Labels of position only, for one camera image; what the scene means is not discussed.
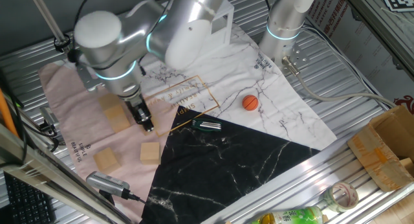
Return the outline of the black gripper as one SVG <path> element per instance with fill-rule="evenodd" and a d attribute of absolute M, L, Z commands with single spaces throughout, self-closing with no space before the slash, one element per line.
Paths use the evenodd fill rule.
<path fill-rule="evenodd" d="M 154 130 L 154 125 L 151 121 L 151 113 L 142 98 L 134 98 L 125 101 L 125 104 L 131 112 L 135 122 L 141 126 L 144 131 L 151 132 Z"/>

